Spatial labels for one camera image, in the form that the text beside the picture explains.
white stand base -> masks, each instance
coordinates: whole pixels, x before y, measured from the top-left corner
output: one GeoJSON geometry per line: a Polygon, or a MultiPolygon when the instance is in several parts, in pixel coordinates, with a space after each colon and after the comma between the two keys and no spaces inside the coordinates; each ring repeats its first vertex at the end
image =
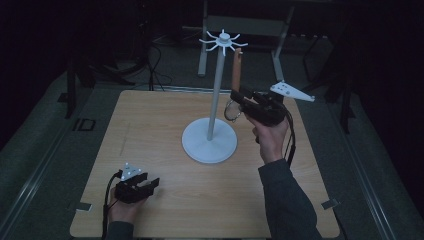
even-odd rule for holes
{"type": "Polygon", "coordinates": [[[212,140],[207,139],[209,118],[190,123],[183,132],[182,143],[186,153],[201,163],[219,163],[234,153],[237,136],[226,122],[215,119],[212,140]]]}

white stand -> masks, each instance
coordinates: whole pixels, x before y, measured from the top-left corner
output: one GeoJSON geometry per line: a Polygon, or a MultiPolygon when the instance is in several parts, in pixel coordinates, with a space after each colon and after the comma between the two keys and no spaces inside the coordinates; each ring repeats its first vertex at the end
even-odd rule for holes
{"type": "Polygon", "coordinates": [[[208,35],[215,40],[200,41],[215,43],[216,45],[206,51],[212,51],[219,46],[211,114],[209,118],[201,118],[190,123],[183,132],[182,143],[186,153],[194,160],[201,163],[219,163],[228,159],[237,147],[237,136],[232,127],[226,122],[216,119],[225,48],[230,47],[234,51],[232,44],[237,46],[246,46],[247,44],[233,43],[232,40],[238,38],[239,35],[230,38],[230,35],[225,33],[224,30],[222,30],[219,38],[212,36],[209,32],[208,35]]]}

dark background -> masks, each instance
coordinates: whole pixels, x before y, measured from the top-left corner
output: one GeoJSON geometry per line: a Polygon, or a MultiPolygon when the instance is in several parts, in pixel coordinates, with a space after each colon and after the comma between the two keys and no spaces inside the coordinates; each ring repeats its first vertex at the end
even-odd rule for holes
{"type": "MultiPolygon", "coordinates": [[[[66,70],[76,50],[99,62],[143,54],[142,48],[129,46],[134,36],[142,37],[137,25],[146,14],[152,14],[149,19],[159,32],[176,39],[182,25],[201,26],[201,1],[152,2],[1,1],[0,147],[20,127],[50,83],[66,70]],[[136,11],[138,3],[149,4],[148,13],[136,11]]],[[[252,14],[255,12],[257,17],[267,15],[263,11],[252,14]]],[[[341,13],[341,8],[334,6],[301,7],[290,32],[328,34],[331,29],[325,26],[334,23],[329,16],[340,17],[341,13]]],[[[331,38],[330,34],[337,52],[333,56],[336,60],[329,61],[327,67],[353,76],[354,92],[424,216],[423,4],[370,1],[349,16],[351,21],[342,35],[336,33],[331,38]]]]}

hand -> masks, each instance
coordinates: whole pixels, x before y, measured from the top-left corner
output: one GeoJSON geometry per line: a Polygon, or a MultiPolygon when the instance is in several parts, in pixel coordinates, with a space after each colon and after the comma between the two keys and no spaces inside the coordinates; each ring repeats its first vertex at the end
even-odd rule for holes
{"type": "Polygon", "coordinates": [[[277,126],[267,127],[247,114],[245,115],[247,120],[255,126],[252,131],[259,138],[260,154],[264,163],[282,159],[284,138],[289,128],[287,118],[284,118],[277,126]]]}
{"type": "Polygon", "coordinates": [[[135,218],[147,198],[136,203],[123,203],[115,198],[115,188],[110,190],[109,222],[120,221],[134,224],[135,218]]]}

gray sleeve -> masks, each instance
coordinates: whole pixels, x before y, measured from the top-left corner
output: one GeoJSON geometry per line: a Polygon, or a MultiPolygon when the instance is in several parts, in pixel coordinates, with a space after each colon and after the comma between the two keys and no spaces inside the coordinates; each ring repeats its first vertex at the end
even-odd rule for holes
{"type": "Polygon", "coordinates": [[[322,239],[317,215],[285,159],[259,168],[272,239],[322,239]]]}

